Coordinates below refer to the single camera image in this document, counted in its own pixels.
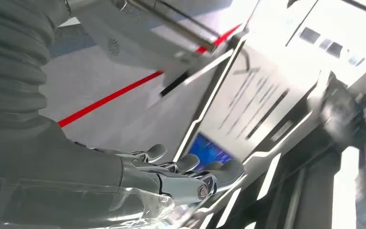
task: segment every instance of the robotic hand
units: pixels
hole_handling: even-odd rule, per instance
[[[39,115],[39,93],[64,0],[0,0],[0,228],[134,228],[200,202],[244,173],[230,161],[192,171],[195,156],[153,164],[162,145],[125,154],[90,149]]]

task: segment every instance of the red stripe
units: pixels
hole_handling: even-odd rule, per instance
[[[220,45],[222,42],[224,42],[230,35],[232,35],[232,33],[239,28],[239,26],[241,25],[237,25],[235,26],[233,29],[229,30],[228,32],[224,33],[223,35],[221,35],[216,41],[214,41],[214,45]],[[205,47],[200,47],[196,50],[197,53],[204,53],[205,51],[207,51],[207,49]],[[155,73],[152,73],[151,75],[148,75],[147,77],[138,80],[137,82],[134,82],[133,84],[130,84],[104,98],[102,98],[101,100],[92,103],[91,105],[83,108],[80,111],[77,111],[76,113],[62,119],[61,121],[58,122],[58,124],[60,125],[60,127],[64,127],[74,121],[76,121],[77,119],[85,116],[86,114],[92,112],[93,110],[105,105],[106,103],[110,102],[111,100],[131,91],[132,89],[139,87],[140,85],[160,76],[163,74],[163,71],[159,70]]]
[[[214,41],[214,45],[218,46],[220,45],[222,42],[224,42],[229,36],[232,35],[232,33],[235,32],[235,30],[237,30],[239,28],[239,26],[241,26],[241,24],[233,27],[231,30],[229,30],[228,32],[222,34],[217,40]],[[203,54],[205,51],[207,51],[207,48],[201,46],[200,48],[198,48],[196,50],[196,53],[199,54]]]
[[[73,121],[81,118],[82,116],[86,115],[87,113],[99,108],[100,106],[105,105],[106,103],[108,103],[111,100],[119,97],[120,95],[125,94],[125,93],[131,91],[132,89],[140,86],[141,84],[144,84],[144,83],[150,81],[151,79],[154,79],[154,78],[156,78],[156,77],[158,77],[162,74],[163,74],[163,71],[157,71],[155,73],[152,73],[152,74],[148,75],[147,77],[145,77],[143,79],[140,79],[137,82],[134,82],[133,84],[130,84],[130,85],[128,85],[128,86],[126,86],[126,87],[124,87],[124,88],[122,88],[122,89],[120,89],[120,90],[118,90],[118,91],[102,98],[101,100],[99,100],[95,103],[92,103],[91,105],[89,105],[89,106],[83,108],[82,110],[72,114],[71,116],[62,119],[61,121],[58,122],[58,124],[60,125],[60,127],[64,127],[64,126],[72,123]]]

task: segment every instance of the metal bar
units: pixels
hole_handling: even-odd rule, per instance
[[[363,5],[363,4],[361,4],[361,3],[359,3],[359,2],[356,2],[356,1],[353,1],[353,0],[341,0],[341,1],[344,1],[344,2],[346,2],[348,4],[350,4],[350,5],[352,5],[354,7],[357,7],[359,9],[361,9],[361,10],[364,10],[366,12],[366,6]]]
[[[182,15],[183,17],[189,19],[191,22],[193,22],[194,24],[198,25],[199,27],[201,27],[202,29],[206,30],[207,32],[211,33],[212,35],[214,35],[216,37],[220,37],[220,34],[218,32],[212,30],[211,28],[207,27],[206,25],[202,24],[201,22],[197,21],[196,19],[190,17],[185,12],[180,11],[179,9],[177,9],[174,6],[170,5],[169,3],[164,2],[162,0],[157,0],[156,2],[160,2],[161,4],[165,5],[169,9],[171,9],[171,10],[175,11],[176,13]]]
[[[294,228],[294,221],[298,209],[299,199],[301,198],[302,187],[304,186],[305,175],[306,168],[304,167],[299,171],[298,179],[295,183],[294,191],[290,200],[290,206],[288,207],[287,217],[285,218],[284,229]]]
[[[216,45],[212,44],[211,42],[205,40],[204,38],[200,37],[193,31],[189,30],[188,28],[180,25],[179,23],[175,22],[173,19],[167,17],[166,15],[162,14],[161,12],[154,9],[151,5],[143,2],[142,0],[128,0],[133,5],[141,7],[142,9],[149,11],[159,19],[161,19],[170,29],[177,32],[178,34],[184,36],[185,38],[205,47],[208,51],[213,52],[216,49]]]

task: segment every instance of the blue screen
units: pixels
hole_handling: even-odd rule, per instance
[[[189,153],[197,155],[200,159],[200,164],[195,168],[197,170],[203,169],[214,161],[220,161],[225,164],[225,162],[232,160],[228,152],[221,149],[202,134],[197,135]]]

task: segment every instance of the transparent plastic cover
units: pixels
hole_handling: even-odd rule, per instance
[[[173,208],[170,197],[137,188],[0,178],[0,229],[134,229]]]

